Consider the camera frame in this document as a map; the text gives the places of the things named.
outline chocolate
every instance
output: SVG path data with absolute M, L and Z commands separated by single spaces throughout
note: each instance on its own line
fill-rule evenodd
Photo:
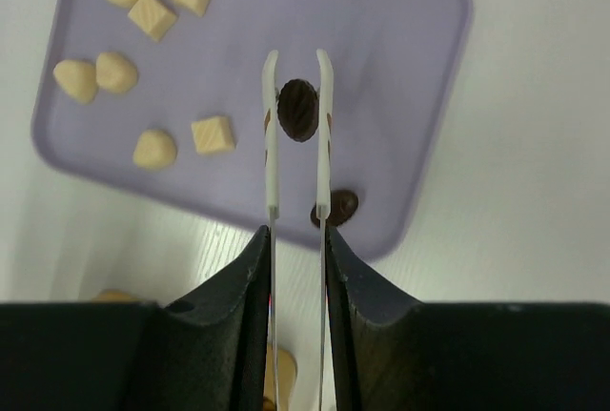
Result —
M 317 130 L 318 112 L 318 96 L 312 84 L 293 79 L 284 85 L 277 99 L 277 119 L 291 139 L 310 139 Z
M 329 227 L 339 227 L 354 216 L 359 204 L 358 195 L 351 190 L 341 189 L 331 192 L 331 214 L 326 220 Z M 315 206 L 310 215 L 312 223 L 320 228 L 320 220 L 317 218 Z
M 274 403 L 267 397 L 263 397 L 263 411 L 275 411 Z

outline purple tray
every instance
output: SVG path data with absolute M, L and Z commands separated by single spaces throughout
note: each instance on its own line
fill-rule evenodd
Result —
M 375 259 L 401 240 L 415 208 L 471 10 L 471 0 L 213 0 L 202 19 L 176 9 L 178 22 L 156 44 L 104 0 L 59 0 L 33 140 L 62 171 L 254 229 L 267 222 L 263 62 L 278 49 L 280 87 L 295 77 L 318 85 L 315 50 L 325 49 L 335 67 L 332 186 L 360 196 L 341 232 Z M 140 82 L 125 96 L 100 92 L 78 105 L 52 69 L 102 51 L 124 52 Z M 198 156 L 191 122 L 215 114 L 232 119 L 237 150 Z M 175 165 L 156 174 L 132 164 L 150 127 L 179 147 Z M 316 248 L 317 136 L 305 144 L 279 136 L 278 234 Z

